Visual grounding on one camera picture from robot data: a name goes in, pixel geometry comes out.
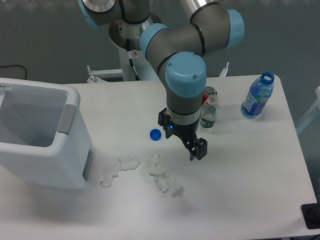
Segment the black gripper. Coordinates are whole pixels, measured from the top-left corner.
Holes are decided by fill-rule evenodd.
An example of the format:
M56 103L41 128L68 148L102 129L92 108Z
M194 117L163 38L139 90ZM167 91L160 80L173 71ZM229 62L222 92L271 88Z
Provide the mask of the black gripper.
M201 160L208 153L208 142L204 138L197 138L196 131L198 128L198 120L192 124L181 125L172 121L173 117L167 113L167 109L163 109L158 114L158 125L165 132L165 138L169 139L172 135L178 137L184 147L189 151L189 160L195 158Z

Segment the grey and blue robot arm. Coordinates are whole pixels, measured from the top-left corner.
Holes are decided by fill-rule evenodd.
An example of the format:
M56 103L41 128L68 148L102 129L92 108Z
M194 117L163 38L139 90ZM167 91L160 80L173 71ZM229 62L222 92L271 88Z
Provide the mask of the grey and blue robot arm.
M196 131L201 114L207 67L203 56L238 44L245 23L235 9L218 0L183 0L188 24L171 30L150 10L147 0L80 0L78 5L93 28L109 25L119 48L141 51L166 90L166 108L158 114L165 136L177 136L201 160L208 143Z

